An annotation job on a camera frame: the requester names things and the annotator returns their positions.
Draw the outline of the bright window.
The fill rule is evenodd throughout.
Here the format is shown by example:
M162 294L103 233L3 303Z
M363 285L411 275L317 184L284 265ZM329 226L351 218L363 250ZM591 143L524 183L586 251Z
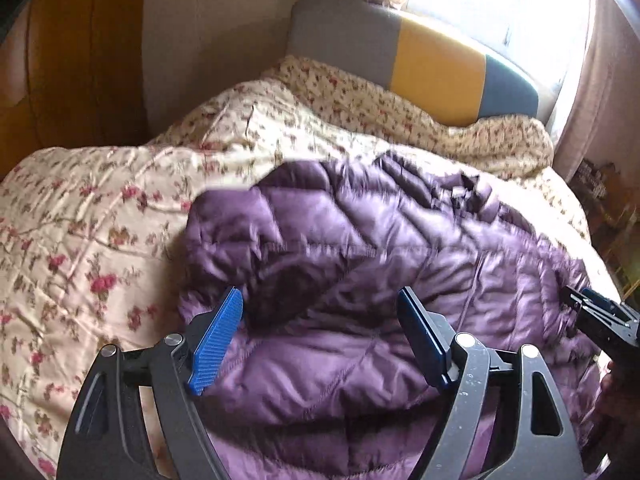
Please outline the bright window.
M545 89L578 63L590 21L590 0L406 0L406 9L479 41Z

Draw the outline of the grey yellow blue headboard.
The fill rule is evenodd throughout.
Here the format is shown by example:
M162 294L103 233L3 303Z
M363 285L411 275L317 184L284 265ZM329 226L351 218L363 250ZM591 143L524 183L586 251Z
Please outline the grey yellow blue headboard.
M359 0L297 1L286 52L373 82L446 126L538 113L532 83L498 55Z

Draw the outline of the floral cream bed quilt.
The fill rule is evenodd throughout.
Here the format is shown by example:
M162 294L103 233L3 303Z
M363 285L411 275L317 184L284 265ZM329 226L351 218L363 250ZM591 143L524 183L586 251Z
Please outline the floral cream bed quilt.
M422 148L324 122L274 79L238 84L129 148L47 148L1 185L1 414L40 478L90 362L110 341L137 348L179 321L180 235L208 188L248 188L282 162L394 151L420 169L488 184L535 232L614 292L582 206L551 166L503 180Z

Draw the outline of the small-floral pillow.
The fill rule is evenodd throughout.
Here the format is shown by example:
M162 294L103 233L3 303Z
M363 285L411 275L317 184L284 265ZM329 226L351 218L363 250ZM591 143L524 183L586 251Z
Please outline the small-floral pillow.
M288 55L262 73L279 81L328 124L393 144L422 148L503 180L531 178L551 166L553 145L537 119L480 118L445 126L378 84L311 58Z

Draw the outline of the purple quilted down jacket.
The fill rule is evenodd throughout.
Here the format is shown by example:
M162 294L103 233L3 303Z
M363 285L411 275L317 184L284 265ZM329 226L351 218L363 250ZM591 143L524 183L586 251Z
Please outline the purple quilted down jacket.
M410 287L485 346L538 347L579 441L598 394L597 347L560 289L584 264L482 178L435 176L397 154L286 162L247 190L194 200L182 236L185 320L244 298L198 404L235 479L403 479L442 411L398 323Z

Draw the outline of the brown wooden wardrobe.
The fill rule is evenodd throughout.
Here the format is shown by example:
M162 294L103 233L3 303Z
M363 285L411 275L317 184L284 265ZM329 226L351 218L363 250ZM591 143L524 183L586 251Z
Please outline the brown wooden wardrobe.
M40 148L149 139L143 0L26 0L1 38L1 172Z

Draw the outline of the right pink curtain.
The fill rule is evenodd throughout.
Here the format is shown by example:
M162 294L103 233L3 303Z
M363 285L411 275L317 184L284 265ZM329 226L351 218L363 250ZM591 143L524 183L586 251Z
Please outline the right pink curtain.
M570 180L584 159L610 162L625 183L639 184L639 38L615 0L594 0L589 47L553 169Z

